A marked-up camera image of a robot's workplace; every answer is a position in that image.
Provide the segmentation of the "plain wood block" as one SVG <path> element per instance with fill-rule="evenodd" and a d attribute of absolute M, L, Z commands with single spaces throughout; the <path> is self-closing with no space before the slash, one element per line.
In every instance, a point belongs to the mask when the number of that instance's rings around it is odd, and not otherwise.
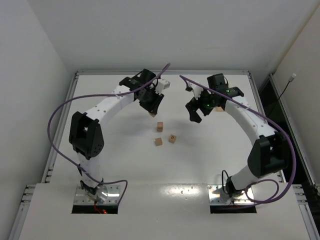
<path fill-rule="evenodd" d="M 163 140 L 162 140 L 161 137 L 155 139 L 155 145 L 156 145 L 157 147 L 163 145 Z"/>
<path fill-rule="evenodd" d="M 157 125 L 156 125 L 157 132 L 162 132 L 163 129 L 164 129 L 164 123 L 163 122 L 157 122 Z"/>

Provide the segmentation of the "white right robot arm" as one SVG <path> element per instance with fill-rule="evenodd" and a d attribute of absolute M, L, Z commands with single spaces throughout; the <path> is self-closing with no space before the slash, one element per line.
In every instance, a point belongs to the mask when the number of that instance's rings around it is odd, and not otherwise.
<path fill-rule="evenodd" d="M 295 159 L 287 134 L 268 125 L 263 115 L 251 109 L 244 93 L 237 86 L 229 86 L 222 73 L 209 76 L 208 86 L 186 77 L 182 79 L 186 83 L 186 91 L 193 93 L 193 98 L 185 105 L 190 121 L 202 121 L 198 110 L 208 116 L 213 109 L 220 107 L 239 124 L 251 142 L 252 149 L 245 167 L 229 176 L 222 185 L 226 195 L 239 195 L 251 184 L 287 168 L 289 161 Z"/>

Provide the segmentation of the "wood block with bars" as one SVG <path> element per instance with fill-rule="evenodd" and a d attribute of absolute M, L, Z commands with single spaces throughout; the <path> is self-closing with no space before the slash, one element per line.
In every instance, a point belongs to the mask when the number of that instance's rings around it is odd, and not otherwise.
<path fill-rule="evenodd" d="M 174 143 L 176 142 L 176 140 L 177 140 L 177 136 L 176 136 L 176 135 L 171 134 L 171 135 L 169 136 L 168 141 L 169 141 L 170 143 L 174 144 Z"/>

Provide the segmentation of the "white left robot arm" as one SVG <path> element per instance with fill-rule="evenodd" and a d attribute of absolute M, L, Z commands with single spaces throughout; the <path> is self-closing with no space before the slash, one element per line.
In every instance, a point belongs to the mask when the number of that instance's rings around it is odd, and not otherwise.
<path fill-rule="evenodd" d="M 75 112 L 71 118 L 69 142 L 79 159 L 80 185 L 89 196 L 98 199 L 105 186 L 100 174 L 99 155 L 104 148 L 102 128 L 124 107 L 138 101 L 150 115 L 158 113 L 164 98 L 163 90 L 170 82 L 143 69 L 133 77 L 125 77 L 112 92 L 84 113 Z"/>

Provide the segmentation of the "clear plastic block container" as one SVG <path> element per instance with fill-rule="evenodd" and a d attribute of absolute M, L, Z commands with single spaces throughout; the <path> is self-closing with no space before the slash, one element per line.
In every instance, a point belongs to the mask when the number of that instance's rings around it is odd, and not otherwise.
<path fill-rule="evenodd" d="M 216 111 L 217 111 L 217 112 L 223 112 L 224 110 L 223 110 L 221 107 L 217 107 L 217 108 L 216 108 Z"/>

